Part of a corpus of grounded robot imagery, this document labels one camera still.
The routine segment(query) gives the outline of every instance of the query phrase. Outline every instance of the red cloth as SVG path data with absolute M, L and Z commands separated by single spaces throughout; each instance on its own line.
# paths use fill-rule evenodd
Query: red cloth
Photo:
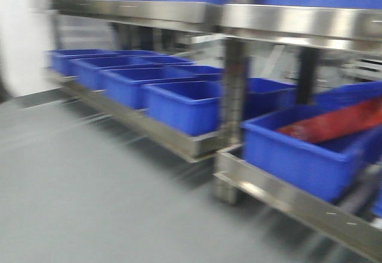
M 310 143 L 319 143 L 382 123 L 382 97 L 373 98 L 340 110 L 301 120 L 277 129 Z

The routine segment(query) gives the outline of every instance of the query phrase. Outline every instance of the metal post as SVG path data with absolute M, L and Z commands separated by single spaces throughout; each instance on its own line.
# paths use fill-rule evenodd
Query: metal post
M 50 14 L 50 22 L 52 27 L 54 45 L 56 49 L 63 49 L 63 45 L 61 42 L 61 34 L 59 29 L 58 15 L 52 11 Z
M 300 73 L 297 81 L 297 104 L 308 104 L 316 79 L 320 51 L 303 47 L 300 54 Z
M 248 60 L 246 42 L 226 39 L 226 65 L 223 73 L 220 136 L 225 147 L 241 141 L 240 123 L 246 91 Z

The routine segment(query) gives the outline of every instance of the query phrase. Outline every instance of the steel shelf tier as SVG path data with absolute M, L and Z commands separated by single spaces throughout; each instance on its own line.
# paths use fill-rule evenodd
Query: steel shelf tier
M 244 191 L 283 213 L 307 224 L 353 251 L 375 262 L 382 262 L 382 232 L 361 218 L 352 215 L 375 190 L 375 179 L 365 183 L 340 206 L 325 203 L 309 194 L 249 165 L 239 157 L 240 123 L 246 87 L 247 42 L 251 40 L 305 47 L 298 87 L 314 77 L 317 49 L 336 49 L 367 55 L 382 55 L 382 11 L 341 8 L 283 7 L 268 5 L 229 4 L 222 7 L 188 2 L 135 2 L 51 0 L 51 8 L 68 16 L 101 18 L 139 26 L 197 32 L 221 32 L 226 38 L 226 64 L 223 74 L 225 93 L 222 99 L 222 125 L 219 131 L 220 150 L 216 156 L 216 194 L 230 203 Z M 94 92 L 80 89 L 72 81 L 63 82 L 66 90 L 98 109 L 115 115 L 122 122 L 133 119 L 131 111 L 110 104 Z M 310 88 L 302 91 L 302 100 Z M 144 117 L 133 120 L 145 130 Z M 173 149 L 176 141 L 164 144 Z
M 235 38 L 382 54 L 382 10 L 230 4 L 221 26 Z
M 66 16 L 186 32 L 216 32 L 221 19 L 221 6 L 204 2 L 51 0 L 50 8 Z
M 49 77 L 59 83 L 62 90 L 78 97 L 87 105 L 109 115 L 120 123 L 134 128 L 159 145 L 189 163 L 196 163 L 211 158 L 221 148 L 218 132 L 191 137 L 177 132 L 144 115 L 144 110 L 132 110 L 103 96 L 97 91 L 90 91 L 77 84 L 73 77 L 62 77 L 52 70 L 47 71 Z
M 382 232 L 351 214 L 380 181 L 379 167 L 371 166 L 362 184 L 337 205 L 332 205 L 250 165 L 241 159 L 240 153 L 241 145 L 217 153 L 214 175 L 217 178 L 215 193 L 219 198 L 234 203 L 236 189 L 244 191 L 370 260 L 382 262 Z

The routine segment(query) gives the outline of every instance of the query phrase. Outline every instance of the wall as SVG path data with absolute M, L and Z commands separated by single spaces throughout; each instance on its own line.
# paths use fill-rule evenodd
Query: wall
M 53 89 L 44 75 L 44 51 L 52 49 L 48 17 L 37 14 L 30 0 L 0 0 L 2 78 L 12 95 Z

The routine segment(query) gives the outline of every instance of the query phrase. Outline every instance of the vertical steel leg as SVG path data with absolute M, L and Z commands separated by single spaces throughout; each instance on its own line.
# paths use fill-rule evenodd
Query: vertical steel leg
M 303 47 L 300 54 L 300 74 L 297 84 L 297 104 L 308 104 L 316 80 L 316 68 L 320 51 L 317 48 Z
M 247 43 L 240 39 L 226 40 L 226 65 L 223 73 L 223 97 L 221 99 L 220 137 L 222 146 L 241 142 L 245 91 L 247 90 Z M 230 204 L 235 204 L 242 193 L 228 182 L 216 179 L 215 195 Z

